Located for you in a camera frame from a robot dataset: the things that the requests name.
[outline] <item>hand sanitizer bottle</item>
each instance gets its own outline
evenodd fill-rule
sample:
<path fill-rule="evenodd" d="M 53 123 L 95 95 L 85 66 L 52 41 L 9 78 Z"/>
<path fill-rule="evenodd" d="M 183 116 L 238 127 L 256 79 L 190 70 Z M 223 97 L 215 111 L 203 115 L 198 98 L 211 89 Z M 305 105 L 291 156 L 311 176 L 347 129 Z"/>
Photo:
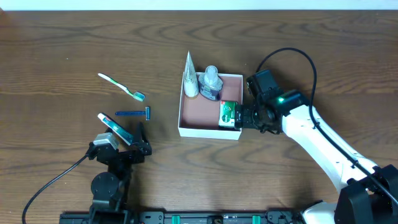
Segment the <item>hand sanitizer bottle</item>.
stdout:
<path fill-rule="evenodd" d="M 219 101 L 222 88 L 223 81 L 218 76 L 217 68 L 213 65 L 208 66 L 205 73 L 199 76 L 200 94 L 209 100 Z"/>

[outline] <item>white wall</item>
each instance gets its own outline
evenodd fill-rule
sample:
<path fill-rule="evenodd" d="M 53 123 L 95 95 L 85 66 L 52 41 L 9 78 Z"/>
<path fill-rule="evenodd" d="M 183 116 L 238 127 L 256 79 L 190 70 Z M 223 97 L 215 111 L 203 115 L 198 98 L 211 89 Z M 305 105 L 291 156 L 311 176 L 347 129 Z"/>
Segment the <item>white wall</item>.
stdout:
<path fill-rule="evenodd" d="M 0 0 L 4 10 L 398 9 L 398 0 Z"/>

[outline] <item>green and white toothbrush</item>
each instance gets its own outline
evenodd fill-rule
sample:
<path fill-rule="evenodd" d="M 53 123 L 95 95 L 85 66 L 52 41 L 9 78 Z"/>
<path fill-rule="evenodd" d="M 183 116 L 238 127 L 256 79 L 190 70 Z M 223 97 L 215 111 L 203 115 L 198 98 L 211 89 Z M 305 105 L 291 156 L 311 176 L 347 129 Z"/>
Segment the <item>green and white toothbrush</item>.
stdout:
<path fill-rule="evenodd" d="M 124 85 L 122 85 L 122 84 L 119 84 L 117 81 L 115 81 L 115 80 L 113 80 L 112 78 L 110 78 L 109 76 L 107 76 L 107 75 L 104 75 L 104 74 L 102 74 L 102 73 L 99 73 L 98 74 L 101 78 L 103 78 L 103 79 L 105 79 L 105 80 L 107 80 L 107 81 L 109 81 L 109 82 L 111 82 L 111 83 L 113 83 L 113 84 L 115 84 L 115 85 L 117 85 L 120 89 L 122 89 L 123 91 L 125 91 L 128 95 L 130 95 L 130 96 L 132 96 L 134 99 L 136 99 L 136 100 L 138 100 L 138 101 L 144 101 L 144 99 L 145 99 L 145 95 L 144 94 L 142 94 L 142 93 L 140 93 L 140 92 L 135 92 L 134 94 L 133 93 L 131 93 L 130 91 L 129 91 L 129 89 L 127 89 L 127 87 L 125 87 Z"/>

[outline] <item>wood grain surface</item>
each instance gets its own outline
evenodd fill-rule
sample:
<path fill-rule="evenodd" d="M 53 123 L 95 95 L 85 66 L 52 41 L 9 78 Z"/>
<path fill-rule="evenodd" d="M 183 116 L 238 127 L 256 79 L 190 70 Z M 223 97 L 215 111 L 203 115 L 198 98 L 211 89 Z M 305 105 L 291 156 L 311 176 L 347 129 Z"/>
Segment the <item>wood grain surface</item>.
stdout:
<path fill-rule="evenodd" d="M 315 106 L 356 150 L 398 166 L 398 12 L 97 11 L 0 15 L 0 223 L 20 223 L 28 200 L 86 152 L 105 130 L 99 112 L 152 107 L 144 125 L 154 153 L 135 166 L 132 207 L 181 210 L 300 208 L 335 202 L 311 157 L 283 134 L 244 130 L 239 141 L 181 138 L 181 76 L 190 51 L 197 71 L 252 75 L 281 47 L 306 51 L 318 68 Z M 311 68 L 283 52 L 266 65 L 286 90 L 307 96 Z M 133 100 L 97 73 L 110 74 Z M 244 101 L 249 102 L 247 88 Z M 144 118 L 115 118 L 131 130 Z M 87 211 L 93 177 L 84 161 L 41 193 L 28 223 L 58 223 Z"/>

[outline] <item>open box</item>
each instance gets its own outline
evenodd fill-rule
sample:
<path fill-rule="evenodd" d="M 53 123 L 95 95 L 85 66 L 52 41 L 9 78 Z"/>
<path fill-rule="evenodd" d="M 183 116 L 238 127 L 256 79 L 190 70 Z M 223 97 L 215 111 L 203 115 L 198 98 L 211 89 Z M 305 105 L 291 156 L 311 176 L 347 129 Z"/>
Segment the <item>open box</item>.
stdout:
<path fill-rule="evenodd" d="M 243 76 L 218 74 L 223 81 L 220 91 L 221 100 L 243 102 Z M 181 137 L 232 139 L 238 140 L 242 129 L 222 128 L 218 126 L 220 101 L 207 100 L 200 93 L 195 99 L 189 99 L 181 84 L 180 112 L 178 131 Z"/>

